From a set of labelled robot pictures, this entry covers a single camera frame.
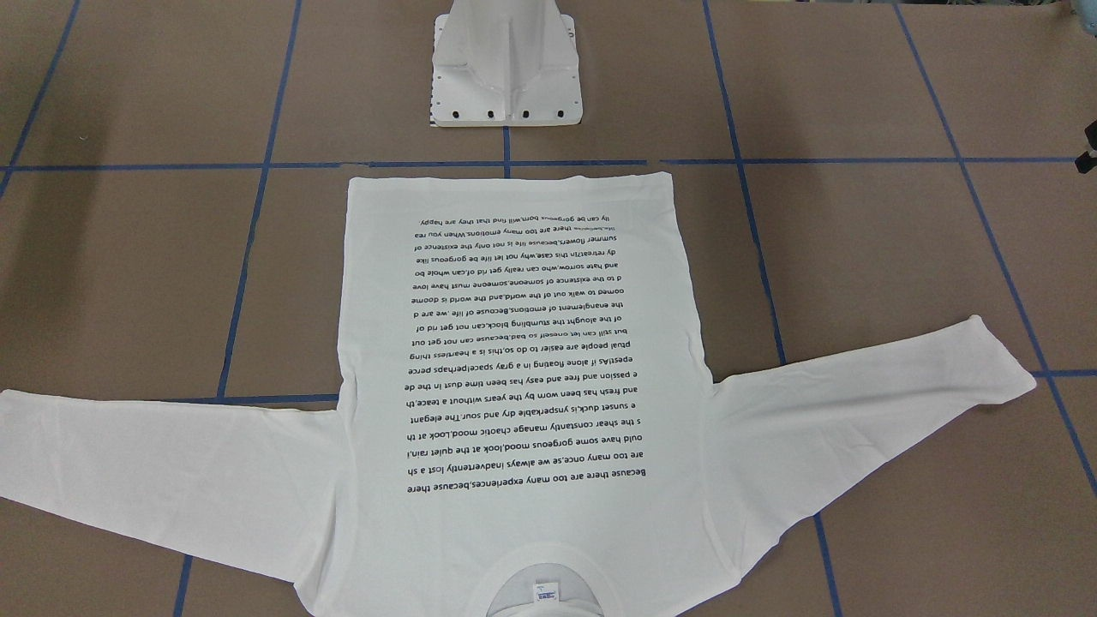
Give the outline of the white printed long-sleeve shirt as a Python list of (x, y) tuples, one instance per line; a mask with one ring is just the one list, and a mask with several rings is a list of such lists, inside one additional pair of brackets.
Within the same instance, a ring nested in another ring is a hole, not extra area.
[(357, 178), (336, 410), (3, 392), (3, 497), (315, 616), (674, 616), (1034, 378), (972, 316), (717, 383), (672, 180)]

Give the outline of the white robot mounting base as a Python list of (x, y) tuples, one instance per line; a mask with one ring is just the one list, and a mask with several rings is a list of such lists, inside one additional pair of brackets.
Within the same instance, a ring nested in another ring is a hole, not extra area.
[(554, 1), (456, 1), (436, 16), (430, 110), (439, 128), (580, 123), (573, 18)]

